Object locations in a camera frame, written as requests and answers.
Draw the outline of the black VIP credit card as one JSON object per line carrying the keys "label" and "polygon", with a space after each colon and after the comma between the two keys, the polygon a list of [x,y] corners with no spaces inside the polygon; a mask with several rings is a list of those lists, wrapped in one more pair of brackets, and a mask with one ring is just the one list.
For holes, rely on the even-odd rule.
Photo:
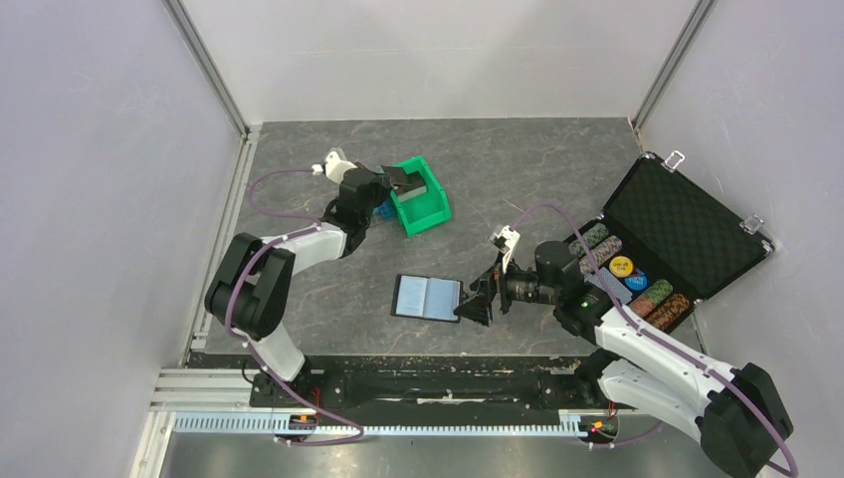
{"label": "black VIP credit card", "polygon": [[408,174],[401,167],[382,165],[381,170],[386,175],[388,183],[392,188],[409,186],[411,184]]}

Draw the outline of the black leather card holder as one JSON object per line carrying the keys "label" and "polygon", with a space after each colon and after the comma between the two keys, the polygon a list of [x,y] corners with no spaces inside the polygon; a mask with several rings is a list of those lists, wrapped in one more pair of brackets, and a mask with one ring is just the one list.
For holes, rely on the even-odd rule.
{"label": "black leather card holder", "polygon": [[458,324],[455,313],[462,297],[458,280],[416,275],[396,276],[390,314],[393,317]]}

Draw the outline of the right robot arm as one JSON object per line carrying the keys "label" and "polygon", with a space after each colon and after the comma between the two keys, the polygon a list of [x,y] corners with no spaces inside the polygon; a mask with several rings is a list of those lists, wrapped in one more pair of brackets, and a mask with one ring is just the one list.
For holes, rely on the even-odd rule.
{"label": "right robot arm", "polygon": [[539,244],[535,265],[511,264],[503,246],[493,265],[461,295],[457,316],[488,326],[492,303],[548,305],[561,326],[597,347],[576,377],[577,398],[631,406],[685,433],[732,477],[755,477],[776,453],[797,474],[786,440],[793,424],[771,376],[754,363],[736,368],[676,341],[585,281],[576,257],[559,241]]}

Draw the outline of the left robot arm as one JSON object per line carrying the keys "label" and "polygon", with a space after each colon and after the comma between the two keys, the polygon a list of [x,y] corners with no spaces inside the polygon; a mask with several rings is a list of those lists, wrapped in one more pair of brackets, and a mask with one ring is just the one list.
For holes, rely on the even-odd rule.
{"label": "left robot arm", "polygon": [[363,242],[373,211],[395,183],[390,174],[344,161],[338,167],[313,165],[308,173],[338,185],[337,196],[309,226],[278,236],[235,235],[207,288],[204,309],[231,336],[241,339],[275,381],[288,405],[312,395],[307,359],[293,343],[282,319],[294,277],[318,264],[349,256]]}

